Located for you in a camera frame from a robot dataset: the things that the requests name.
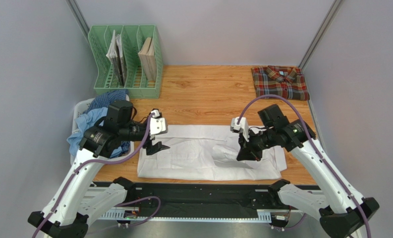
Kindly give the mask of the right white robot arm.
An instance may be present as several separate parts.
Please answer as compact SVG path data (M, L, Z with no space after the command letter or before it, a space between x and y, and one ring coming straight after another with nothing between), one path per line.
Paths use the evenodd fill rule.
M269 186L274 205L287 205L315 218L331 238L346 238L366 225L378 211L373 197L364 197L330 161L303 120L289 122L278 105L258 111L264 130L254 132L245 117L233 118L232 132L238 133L238 161L260 161L264 150L280 146L306 168L322 195L299 189L281 179Z

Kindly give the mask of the white long sleeve shirt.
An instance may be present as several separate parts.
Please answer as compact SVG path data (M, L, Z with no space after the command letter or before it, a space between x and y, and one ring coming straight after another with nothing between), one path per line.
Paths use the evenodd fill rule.
M237 161L238 134L226 125L170 125L155 142L167 150L147 155L140 150L139 178L183 180L276 180L287 169L284 150L263 151L261 161Z

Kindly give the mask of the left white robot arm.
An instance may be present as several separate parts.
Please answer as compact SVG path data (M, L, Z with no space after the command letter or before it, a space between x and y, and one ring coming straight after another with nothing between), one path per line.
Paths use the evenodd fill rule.
M141 202L135 184L123 177L116 178L104 191L84 201L102 166L121 164L134 157L135 152L116 159L111 157L122 142L137 141L148 155L167 149L161 142L153 143L156 135L168 131L162 113L153 109L142 122L134 121L135 113L130 101L114 101L107 114L84 132L76 157L56 194L42 210L32 212L28 218L37 233L53 238L83 238L89 227L110 209Z

